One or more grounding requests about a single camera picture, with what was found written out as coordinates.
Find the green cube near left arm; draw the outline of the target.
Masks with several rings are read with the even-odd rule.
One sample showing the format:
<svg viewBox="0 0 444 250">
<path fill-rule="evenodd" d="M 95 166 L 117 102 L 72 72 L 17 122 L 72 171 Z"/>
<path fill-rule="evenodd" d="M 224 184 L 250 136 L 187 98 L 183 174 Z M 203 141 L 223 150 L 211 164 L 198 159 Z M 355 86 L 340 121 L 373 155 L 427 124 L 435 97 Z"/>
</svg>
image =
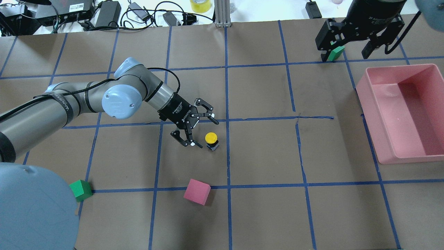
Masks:
<svg viewBox="0 0 444 250">
<path fill-rule="evenodd" d="M 89 182 L 77 180 L 69 185 L 77 202 L 84 201 L 93 195 Z"/>
</svg>

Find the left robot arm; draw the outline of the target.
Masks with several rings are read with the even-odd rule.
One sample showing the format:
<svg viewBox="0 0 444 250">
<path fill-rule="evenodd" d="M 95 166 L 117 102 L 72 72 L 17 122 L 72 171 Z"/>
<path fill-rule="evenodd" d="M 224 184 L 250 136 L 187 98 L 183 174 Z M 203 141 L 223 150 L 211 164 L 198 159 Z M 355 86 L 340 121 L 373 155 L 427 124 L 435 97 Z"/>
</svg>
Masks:
<svg viewBox="0 0 444 250">
<path fill-rule="evenodd" d="M 55 172 L 17 164 L 16 158 L 70 124 L 81 114 L 104 112 L 118 120 L 133 116 L 142 102 L 183 146 L 197 145 L 192 130 L 202 117 L 215 124 L 213 107 L 193 104 L 132 57 L 103 81 L 62 82 L 1 115 L 1 249 L 74 250 L 79 231 L 79 198 Z"/>
</svg>

